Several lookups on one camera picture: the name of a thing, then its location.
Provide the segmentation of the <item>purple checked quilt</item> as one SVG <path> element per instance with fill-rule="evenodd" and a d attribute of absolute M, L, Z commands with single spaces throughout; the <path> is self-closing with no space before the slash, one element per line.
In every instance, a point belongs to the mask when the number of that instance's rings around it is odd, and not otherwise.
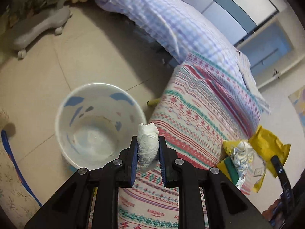
<path fill-rule="evenodd" d="M 126 15 L 182 64 L 197 52 L 244 80 L 236 48 L 201 13 L 183 0 L 95 0 L 102 9 Z"/>

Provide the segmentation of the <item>white blue wardrobe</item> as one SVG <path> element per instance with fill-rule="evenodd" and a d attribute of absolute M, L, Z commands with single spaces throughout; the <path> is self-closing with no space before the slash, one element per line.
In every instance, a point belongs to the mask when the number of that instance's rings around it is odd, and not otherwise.
<path fill-rule="evenodd" d="M 304 60 L 304 29 L 288 0 L 184 0 L 247 56 L 259 88 Z"/>

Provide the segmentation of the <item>striped patterned bedspread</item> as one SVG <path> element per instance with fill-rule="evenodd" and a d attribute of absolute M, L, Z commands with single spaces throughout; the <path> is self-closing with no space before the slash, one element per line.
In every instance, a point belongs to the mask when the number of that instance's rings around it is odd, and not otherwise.
<path fill-rule="evenodd" d="M 223 68 L 190 53 L 173 72 L 151 121 L 176 150 L 179 187 L 165 188 L 160 165 L 131 188 L 106 178 L 95 193 L 90 228 L 268 228 L 255 206 L 217 168 L 223 141 L 249 139 L 258 99 Z"/>

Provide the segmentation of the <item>white tissue ball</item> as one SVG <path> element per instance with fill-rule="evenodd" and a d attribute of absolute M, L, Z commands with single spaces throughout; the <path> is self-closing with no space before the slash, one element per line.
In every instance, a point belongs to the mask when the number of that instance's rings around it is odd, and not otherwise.
<path fill-rule="evenodd" d="M 142 173 L 153 170 L 159 162 L 159 131 L 154 123 L 139 124 L 137 143 L 138 170 Z"/>

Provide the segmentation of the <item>yellow snack bag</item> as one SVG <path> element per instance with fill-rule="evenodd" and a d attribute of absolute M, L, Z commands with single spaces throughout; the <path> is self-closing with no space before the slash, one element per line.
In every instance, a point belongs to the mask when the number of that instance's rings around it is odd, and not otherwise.
<path fill-rule="evenodd" d="M 267 171 L 270 171 L 274 178 L 278 176 L 271 163 L 271 158 L 277 155 L 284 165 L 291 145 L 283 144 L 272 132 L 258 126 L 256 133 L 248 140 L 223 141 L 222 148 L 226 157 L 231 156 L 233 149 L 240 141 L 247 141 L 254 149 L 253 162 L 247 169 L 246 180 L 240 189 L 243 194 L 249 195 L 252 191 L 257 193 L 261 189 Z"/>

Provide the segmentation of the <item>silver foil wrapper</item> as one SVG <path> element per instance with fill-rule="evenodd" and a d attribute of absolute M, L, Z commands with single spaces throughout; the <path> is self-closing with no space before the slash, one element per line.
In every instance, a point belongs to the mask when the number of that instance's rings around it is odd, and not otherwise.
<path fill-rule="evenodd" d="M 230 157 L 239 176 L 236 187 L 241 189 L 246 180 L 247 169 L 254 159 L 254 149 L 247 141 L 240 141 L 233 149 Z"/>

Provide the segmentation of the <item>green yellow sponge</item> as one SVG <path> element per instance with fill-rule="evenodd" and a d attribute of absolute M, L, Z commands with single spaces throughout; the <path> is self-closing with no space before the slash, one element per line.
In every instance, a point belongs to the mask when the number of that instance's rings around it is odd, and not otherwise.
<path fill-rule="evenodd" d="M 217 168 L 234 184 L 239 180 L 238 172 L 230 157 L 226 157 L 217 164 Z"/>

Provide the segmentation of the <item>world map poster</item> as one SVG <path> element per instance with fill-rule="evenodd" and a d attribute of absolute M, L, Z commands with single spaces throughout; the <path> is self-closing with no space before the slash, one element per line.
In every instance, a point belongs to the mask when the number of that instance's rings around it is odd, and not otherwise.
<path fill-rule="evenodd" d="M 296 90 L 294 93 L 289 95 L 289 100 L 292 103 L 299 119 L 302 127 L 304 128 L 304 119 L 305 119 L 305 89 L 304 86 Z"/>

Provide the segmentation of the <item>white blue trash bin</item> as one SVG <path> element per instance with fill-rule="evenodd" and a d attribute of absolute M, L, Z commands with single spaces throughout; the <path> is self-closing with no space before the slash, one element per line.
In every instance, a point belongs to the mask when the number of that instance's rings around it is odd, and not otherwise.
<path fill-rule="evenodd" d="M 146 116 L 121 88 L 90 83 L 74 89 L 59 106 L 55 135 L 62 156 L 74 168 L 94 170 L 117 159 Z"/>

